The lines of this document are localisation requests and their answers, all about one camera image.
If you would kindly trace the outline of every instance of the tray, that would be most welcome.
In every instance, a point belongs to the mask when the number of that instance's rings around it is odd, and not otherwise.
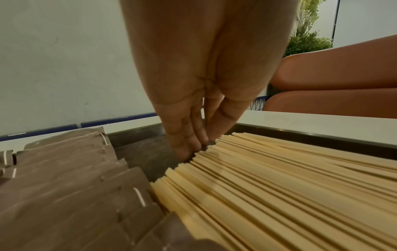
[[[247,132],[314,146],[397,160],[396,145],[247,124],[236,124],[226,134],[233,132]],[[168,145],[161,124],[120,131],[109,134],[108,136],[115,148],[117,157],[119,159],[124,158],[130,168],[142,168],[151,182],[162,177],[167,168],[175,168],[180,163]]]

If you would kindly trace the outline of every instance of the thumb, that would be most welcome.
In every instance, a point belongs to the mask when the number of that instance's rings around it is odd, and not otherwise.
[[[234,126],[253,100],[236,101],[225,97],[207,125],[208,138],[213,141]]]

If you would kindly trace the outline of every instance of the stack of wooden sticks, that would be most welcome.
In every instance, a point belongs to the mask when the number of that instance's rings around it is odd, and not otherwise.
[[[243,133],[151,185],[229,250],[397,250],[397,161]]]

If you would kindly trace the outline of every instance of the white countertop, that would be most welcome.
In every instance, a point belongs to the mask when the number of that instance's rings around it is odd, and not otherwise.
[[[160,122],[159,117],[149,117],[105,124],[99,127],[103,127],[105,133],[110,134]],[[397,120],[395,119],[247,110],[238,123],[397,145]],[[30,142],[62,133],[65,132],[2,141],[0,142],[0,151],[14,150],[17,152]]]

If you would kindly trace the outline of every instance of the finger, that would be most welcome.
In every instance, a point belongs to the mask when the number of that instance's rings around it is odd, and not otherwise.
[[[190,150],[193,152],[197,152],[201,150],[201,143],[197,139],[196,134],[194,133],[193,126],[191,124],[190,116],[182,119],[182,127],[185,136],[185,140]]]
[[[200,143],[204,146],[208,144],[207,132],[203,126],[203,117],[201,116],[202,102],[197,103],[191,108],[190,118],[193,125],[194,133],[196,134]]]
[[[185,140],[185,134],[183,131],[182,120],[167,121],[160,117],[163,123],[165,135],[168,143],[174,150],[175,155],[185,161],[190,158],[190,149]]]
[[[218,98],[205,98],[204,99],[204,117],[206,120],[206,126],[208,126],[211,117],[214,115],[216,109],[218,109],[220,103],[223,100],[223,96]]]
[[[225,97],[207,126],[208,138],[215,140],[227,132],[234,126],[251,102],[252,100],[234,101]]]

